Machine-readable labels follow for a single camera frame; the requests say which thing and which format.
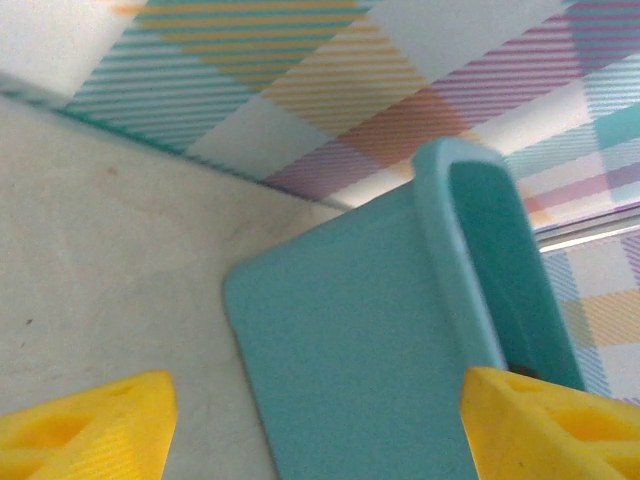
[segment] yellow stripe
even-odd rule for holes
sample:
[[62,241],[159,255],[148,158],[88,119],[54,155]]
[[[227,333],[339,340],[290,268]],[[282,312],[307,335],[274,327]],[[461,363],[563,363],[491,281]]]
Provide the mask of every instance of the yellow stripe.
[[[393,88],[392,92],[389,92],[388,90],[391,89],[369,89],[369,90],[365,90],[366,92],[368,92],[369,94],[375,94],[376,92],[381,92],[381,93],[395,93],[395,92],[409,92],[409,93],[413,93],[417,90],[419,90],[420,87],[419,86],[414,86],[414,85],[407,85],[404,87],[395,87]],[[352,93],[361,93],[363,92],[363,88],[358,88],[357,85],[354,85],[353,87],[349,87],[349,88],[336,88],[336,89],[330,89],[330,90],[312,90],[312,91],[306,91],[306,90],[301,90],[301,91],[295,91],[295,92],[291,92],[291,91],[285,91],[285,92],[272,92],[272,91],[268,91],[268,92],[264,92],[263,96],[266,98],[291,98],[291,97],[317,97],[317,96],[322,96],[322,95],[340,95],[340,94],[347,94],[350,95]]]
[[581,301],[596,345],[640,342],[640,291],[614,292]]
[[[366,51],[365,52],[335,52],[335,54],[331,54],[331,55],[327,55],[327,56],[331,56],[331,57],[335,57],[335,56],[351,56],[357,53],[360,53],[361,55],[372,55],[372,54],[379,54],[379,55],[386,55],[386,54],[391,54],[393,53],[392,50],[395,49],[382,49],[382,50],[377,50],[377,51]],[[309,53],[308,52],[299,52],[299,53],[253,53],[250,55],[244,55],[244,54],[239,54],[239,55],[234,55],[229,54],[229,55],[220,55],[220,56],[207,56],[207,57],[201,57],[201,60],[203,62],[206,63],[233,63],[233,62],[259,62],[259,61],[263,61],[263,60],[293,60],[293,59],[303,59],[308,57]]]
[[224,55],[201,57],[205,63],[233,63],[233,62],[260,62],[269,60],[295,60],[304,58],[307,54],[302,53],[254,53],[251,55]]
[[427,86],[424,78],[421,76],[413,77],[381,77],[381,78],[357,78],[351,79],[339,79],[339,80],[318,80],[315,82],[284,82],[277,81],[273,83],[269,88],[282,89],[282,88],[309,88],[309,87],[328,87],[331,85],[370,85],[370,84],[398,84],[398,83],[415,83],[421,86]]
[[231,67],[219,66],[216,69],[220,73],[247,73],[247,72],[271,72],[273,70],[287,70],[297,66],[298,63],[283,63],[280,65],[234,65]]
[[376,60],[350,60],[346,62],[303,62],[296,65],[297,69],[312,69],[312,68],[328,68],[328,67],[355,67],[355,66],[373,66],[373,65],[407,65],[407,61],[404,58],[383,58]]
[[386,110],[388,107],[393,105],[394,100],[382,100],[380,102],[375,101],[364,101],[364,102],[354,102],[350,104],[339,103],[337,105],[327,105],[326,102],[322,105],[287,105],[287,110],[291,113],[304,115],[305,113],[311,112],[322,112],[322,111],[339,111],[340,109],[365,109],[365,108],[377,108],[379,110]]
[[399,55],[400,50],[397,48],[372,48],[371,50],[329,50],[313,52],[311,55],[307,55],[309,60],[313,60],[318,57],[369,57],[371,55]]
[[308,29],[283,30],[249,30],[246,32],[204,32],[204,33],[167,33],[162,38],[168,42],[190,42],[194,40],[225,40],[232,38],[269,38],[269,37],[299,37],[301,35],[355,35],[361,33],[375,33],[378,27],[370,25]]
[[282,78],[282,80],[288,80],[288,79],[295,79],[295,78],[299,78],[299,79],[315,79],[315,78],[319,78],[319,77],[341,77],[341,76],[345,76],[345,77],[351,77],[354,80],[359,80],[358,77],[359,76],[363,76],[363,77],[372,77],[374,75],[377,74],[389,74],[389,73],[397,73],[397,74],[402,74],[402,73],[416,73],[416,69],[413,67],[409,67],[409,68],[383,68],[383,69],[379,69],[379,70],[321,70],[318,72],[293,72],[293,71],[289,71],[287,72],[286,75],[283,75],[281,73],[273,73],[273,74],[268,74],[268,75],[256,75],[253,77],[238,77],[236,78],[236,80],[238,82],[251,82],[251,81],[265,81],[265,80],[277,80],[279,78]]
[[257,12],[264,10],[310,10],[322,8],[354,8],[354,0],[343,1],[315,1],[315,2],[252,2],[252,3],[222,3],[222,4],[186,4],[159,6],[119,5],[113,11],[120,15],[137,13],[176,14],[176,13],[207,13],[207,12]]
[[288,24],[314,24],[331,22],[353,22],[363,18],[364,15],[334,14],[334,15],[286,15],[278,17],[236,17],[236,18],[194,18],[185,20],[155,20],[140,22],[144,28],[188,28],[188,27],[215,27],[221,25],[288,25]]
[[322,118],[332,118],[332,119],[348,119],[348,118],[359,118],[362,117],[363,115],[370,115],[371,112],[375,112],[378,113],[380,111],[379,108],[369,108],[367,110],[340,110],[340,111],[334,111],[334,112],[317,112],[317,113],[298,113],[299,117],[304,117],[304,118],[315,118],[315,119],[322,119]]
[[[313,48],[325,44],[325,40],[290,40],[284,42],[227,43],[212,45],[184,46],[182,50],[189,53],[226,52],[232,50],[269,50],[273,48]],[[358,39],[348,38],[331,42],[332,45],[382,45],[388,42],[384,38]]]
[[[355,99],[360,99],[362,101],[366,101],[366,100],[372,100],[372,101],[381,101],[383,99],[388,99],[389,102],[392,103],[396,103],[400,100],[402,100],[403,98],[407,97],[407,94],[405,93],[398,93],[395,95],[375,95],[372,94],[371,92],[359,92],[359,94],[353,94],[353,95],[349,95],[346,100],[355,100]],[[276,99],[274,101],[276,101],[278,104],[282,104],[282,105],[291,105],[291,106],[302,106],[302,105],[313,105],[313,104],[328,104],[331,102],[334,103],[340,103],[341,101],[343,101],[345,99],[341,99],[341,98],[300,98],[300,99],[294,99],[294,100],[288,100],[288,99]]]

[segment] dark spot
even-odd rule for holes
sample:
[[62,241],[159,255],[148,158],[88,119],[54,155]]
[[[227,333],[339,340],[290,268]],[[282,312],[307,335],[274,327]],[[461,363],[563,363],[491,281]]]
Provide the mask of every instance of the dark spot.
[[540,378],[540,375],[538,375],[538,372],[534,368],[527,367],[526,365],[517,365],[515,363],[508,362],[508,367],[510,372],[531,378]]

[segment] hole in yellow piece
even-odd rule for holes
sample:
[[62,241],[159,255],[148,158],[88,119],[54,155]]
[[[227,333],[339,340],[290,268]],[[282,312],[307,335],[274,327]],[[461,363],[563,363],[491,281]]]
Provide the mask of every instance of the hole in yellow piece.
[[528,382],[526,378],[511,377],[507,382],[516,392],[539,392],[542,390],[542,387],[539,384]]
[[640,440],[640,431],[633,425],[596,409],[561,410],[551,416],[562,428],[583,442]]
[[131,385],[116,388],[115,390],[112,390],[109,393],[107,393],[107,395],[109,395],[110,397],[119,397],[121,395],[126,395],[127,393],[129,393],[132,390],[132,388],[133,387]]
[[0,463],[2,480],[26,480],[42,468],[42,463],[23,463],[8,465]]
[[610,458],[609,465],[629,480],[640,480],[640,457]]
[[92,418],[78,415],[57,415],[31,424],[5,448],[58,448],[69,443]]

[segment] purple stripe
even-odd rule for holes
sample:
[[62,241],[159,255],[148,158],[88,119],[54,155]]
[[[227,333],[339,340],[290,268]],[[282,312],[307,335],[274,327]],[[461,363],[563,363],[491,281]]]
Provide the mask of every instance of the purple stripe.
[[590,10],[592,8],[638,8],[638,2],[578,2],[569,10]]
[[465,70],[457,70],[455,72],[451,72],[444,78],[448,78],[449,76],[467,76],[467,75],[496,75],[496,74],[504,74],[504,73],[519,73],[519,74],[527,74],[527,73],[542,73],[542,72],[576,72],[581,73],[581,69],[579,65],[558,65],[558,66],[543,66],[540,67],[526,67],[526,68],[504,68],[504,69],[465,69]]
[[529,30],[527,30],[524,35],[537,35],[537,34],[547,34],[547,33],[568,33],[571,34],[571,32],[574,31],[574,29],[570,26],[566,26],[566,27],[536,27],[536,28],[530,28]]
[[569,22],[601,22],[603,20],[640,20],[640,13],[619,13],[616,15],[565,15],[564,19]]
[[637,32],[637,25],[575,25],[567,28],[570,32]]
[[[349,152],[348,158],[336,155],[336,150]],[[365,155],[333,140],[269,176],[264,183],[312,200],[321,200],[381,168]]]
[[640,406],[640,398],[620,398],[619,400],[625,403],[631,403],[632,405]]
[[596,193],[602,193],[608,189],[609,184],[607,183],[606,175],[600,174],[537,195],[536,199],[542,208],[550,208],[579,198],[589,197]]
[[619,188],[640,180],[640,163],[618,168],[607,173],[611,188]]
[[[634,28],[634,32],[639,30],[640,26],[637,28]],[[612,43],[619,43],[620,40],[625,40],[625,41],[640,41],[640,35],[617,35],[615,37],[598,37],[598,36],[593,36],[590,38],[580,38],[579,42],[612,42]],[[507,43],[505,43],[504,45],[524,45],[524,44],[536,44],[536,45],[557,45],[557,44],[565,44],[565,43],[571,43],[573,44],[574,39],[573,38],[569,38],[569,39],[553,39],[553,38],[535,38],[535,39],[520,39],[517,38],[515,40],[509,40]]]
[[576,49],[573,46],[573,42],[565,42],[571,43],[570,48],[522,48],[522,49],[503,49],[503,50],[494,50],[492,52],[487,52],[486,56],[495,56],[495,55],[549,55],[555,53],[575,53]]
[[[582,75],[580,74],[579,71],[575,71],[575,73],[573,74],[560,74],[560,75],[532,75],[532,76],[528,76],[527,80],[530,82],[535,82],[536,80],[573,80],[575,78],[580,78],[582,77]],[[514,80],[518,81],[520,80],[522,77],[517,76],[517,77],[479,77],[476,79],[473,79],[474,83],[487,83],[487,84],[500,84],[500,83],[506,83],[507,85],[512,85]],[[434,83],[438,84],[438,85],[458,85],[458,84],[468,84],[470,82],[470,79],[468,78],[448,78],[445,77],[441,80],[438,80]],[[495,88],[502,88],[502,85],[496,85]]]
[[593,64],[594,67],[600,68],[600,65],[604,66],[604,61],[614,62],[625,58],[626,55],[591,55],[589,57],[566,57],[566,58],[546,58],[546,59],[531,59],[531,58],[513,58],[513,59],[501,59],[501,60],[474,60],[467,65],[530,65],[530,64],[545,64],[553,62],[566,62],[575,63],[576,66],[584,64]]
[[[475,97],[477,95],[496,95],[496,96],[509,96],[509,95],[525,95],[527,92],[531,91],[532,93],[537,93],[540,90],[544,90],[547,88],[556,88],[563,87],[567,84],[569,79],[565,79],[564,81],[556,81],[556,82],[535,82],[535,83],[520,83],[516,85],[491,85],[489,82],[485,82],[481,85],[478,85],[477,82],[474,82],[473,85],[469,86],[455,86],[449,87],[444,86],[440,87],[440,84],[437,82],[433,84],[434,87],[438,89],[443,95],[447,95],[447,97],[458,97],[458,98],[468,98]],[[487,92],[487,90],[498,90],[497,92]],[[505,90],[518,90],[516,92],[507,92]],[[473,95],[457,95],[450,94],[449,92],[475,92]]]

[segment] white surface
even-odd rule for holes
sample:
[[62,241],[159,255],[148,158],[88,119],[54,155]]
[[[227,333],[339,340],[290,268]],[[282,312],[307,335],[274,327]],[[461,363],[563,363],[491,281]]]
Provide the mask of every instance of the white surface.
[[0,415],[169,369],[165,478],[274,478],[222,280],[337,212],[1,99],[0,152]]
[[482,123],[473,131],[487,145],[509,155],[590,122],[584,84],[575,80]]
[[434,82],[566,7],[562,0],[387,0],[369,14]]
[[114,15],[111,5],[98,0],[0,0],[0,71],[72,97],[133,19]]
[[330,140],[313,125],[255,95],[187,153],[263,179]]

